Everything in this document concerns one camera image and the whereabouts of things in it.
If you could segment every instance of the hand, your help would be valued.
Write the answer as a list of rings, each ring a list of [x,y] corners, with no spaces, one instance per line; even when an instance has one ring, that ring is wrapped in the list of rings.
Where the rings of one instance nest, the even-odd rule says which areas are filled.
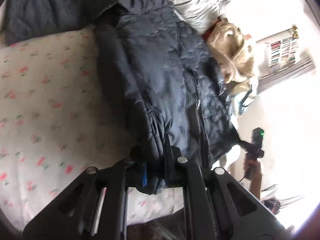
[[[283,231],[276,240],[288,240],[292,239],[292,232],[294,231],[294,226],[289,226],[285,231]]]
[[[243,170],[246,171],[250,167],[252,167],[252,179],[261,179],[262,172],[260,162],[248,159],[248,156],[246,154],[243,162]]]

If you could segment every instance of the dark blue puffer jacket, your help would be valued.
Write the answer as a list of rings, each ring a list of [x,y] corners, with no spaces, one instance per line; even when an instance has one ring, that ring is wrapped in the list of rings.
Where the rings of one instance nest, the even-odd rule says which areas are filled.
[[[164,134],[182,155],[210,167],[239,139],[220,67],[167,0],[8,0],[8,44],[95,23],[98,75],[109,104],[159,169]],[[143,190],[155,192],[161,179]]]

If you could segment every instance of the bolt head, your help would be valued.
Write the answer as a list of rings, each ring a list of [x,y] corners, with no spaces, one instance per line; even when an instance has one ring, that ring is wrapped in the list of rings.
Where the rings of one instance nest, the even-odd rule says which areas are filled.
[[[225,170],[221,167],[215,168],[214,172],[218,175],[223,175],[225,173]]]
[[[184,156],[178,157],[178,163],[186,163],[188,162],[188,159]]]
[[[127,158],[124,159],[124,162],[126,164],[132,164],[132,163],[134,163],[134,160],[131,157],[127,157]]]
[[[88,173],[88,174],[95,174],[97,172],[97,168],[96,167],[88,167],[85,171]]]

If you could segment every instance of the white wall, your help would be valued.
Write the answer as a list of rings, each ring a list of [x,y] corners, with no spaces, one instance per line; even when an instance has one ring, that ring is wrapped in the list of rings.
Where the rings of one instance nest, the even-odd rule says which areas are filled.
[[[320,66],[320,28],[304,0],[231,0],[226,8],[229,22],[254,41],[298,26],[299,44],[308,48]]]
[[[226,8],[229,21],[256,41],[290,29],[299,18],[297,11],[303,11],[299,0],[231,0]]]
[[[251,140],[251,130],[265,130],[262,187],[279,183],[277,198],[316,194],[320,175],[319,85],[316,75],[302,76],[283,82],[258,96],[238,119],[239,135]],[[235,177],[243,176],[244,152],[235,163]],[[287,226],[298,226],[304,210],[296,218],[286,217]]]

